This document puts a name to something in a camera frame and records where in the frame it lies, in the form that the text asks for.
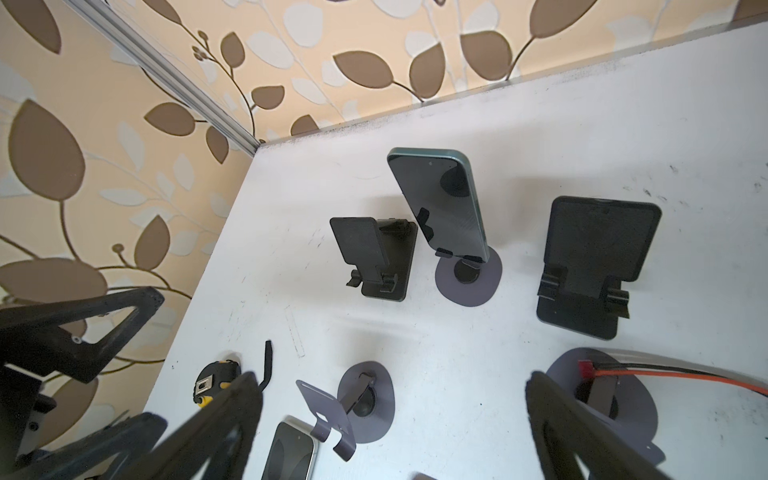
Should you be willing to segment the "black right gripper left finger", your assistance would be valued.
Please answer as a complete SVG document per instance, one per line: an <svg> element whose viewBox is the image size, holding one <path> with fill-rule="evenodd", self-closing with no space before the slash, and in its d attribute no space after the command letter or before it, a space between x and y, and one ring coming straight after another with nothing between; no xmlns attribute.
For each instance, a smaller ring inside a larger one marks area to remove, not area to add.
<svg viewBox="0 0 768 480"><path fill-rule="evenodd" d="M120 479L241 479L262 413L263 394L246 372Z"/></svg>

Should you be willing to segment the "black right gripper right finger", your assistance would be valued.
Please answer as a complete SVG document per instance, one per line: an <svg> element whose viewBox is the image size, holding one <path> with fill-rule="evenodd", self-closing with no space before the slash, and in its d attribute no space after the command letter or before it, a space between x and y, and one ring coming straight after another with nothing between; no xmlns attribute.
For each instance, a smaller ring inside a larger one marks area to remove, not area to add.
<svg viewBox="0 0 768 480"><path fill-rule="evenodd" d="M667 477L545 373L532 373L525 397L546 479L582 479L580 463L598 479Z"/></svg>

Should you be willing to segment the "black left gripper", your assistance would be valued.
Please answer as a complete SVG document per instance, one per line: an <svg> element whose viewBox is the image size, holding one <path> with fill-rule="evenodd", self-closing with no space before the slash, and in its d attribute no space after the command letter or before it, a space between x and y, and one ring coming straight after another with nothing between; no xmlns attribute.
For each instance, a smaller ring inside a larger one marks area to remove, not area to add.
<svg viewBox="0 0 768 480"><path fill-rule="evenodd" d="M142 287L101 297L3 309L1 363L38 376L58 372L81 383L94 380L165 301L159 290ZM127 316L103 336L89 342L65 328L68 324L125 310ZM16 462L37 446L40 414L34 407L41 382L1 367L1 461ZM142 413L48 453L26 466L2 473L2 479L76 479L112 460L105 479L115 479L148 454L167 428L167 421Z"/></svg>

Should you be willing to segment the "silver phone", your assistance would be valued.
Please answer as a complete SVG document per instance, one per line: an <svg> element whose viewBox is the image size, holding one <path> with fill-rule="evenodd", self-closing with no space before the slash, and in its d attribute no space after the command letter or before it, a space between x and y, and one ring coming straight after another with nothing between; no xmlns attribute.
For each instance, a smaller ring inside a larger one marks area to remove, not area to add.
<svg viewBox="0 0 768 480"><path fill-rule="evenodd" d="M318 449L309 425L286 417L276 427L261 479L309 480Z"/></svg>

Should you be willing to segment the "green phone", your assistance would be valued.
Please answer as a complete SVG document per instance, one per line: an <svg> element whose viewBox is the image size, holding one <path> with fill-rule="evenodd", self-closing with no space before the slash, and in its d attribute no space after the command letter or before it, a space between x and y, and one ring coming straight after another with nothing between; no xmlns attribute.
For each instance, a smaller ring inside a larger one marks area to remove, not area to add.
<svg viewBox="0 0 768 480"><path fill-rule="evenodd" d="M416 223L438 256L489 261L490 248L466 155L452 149L396 147L386 160Z"/></svg>

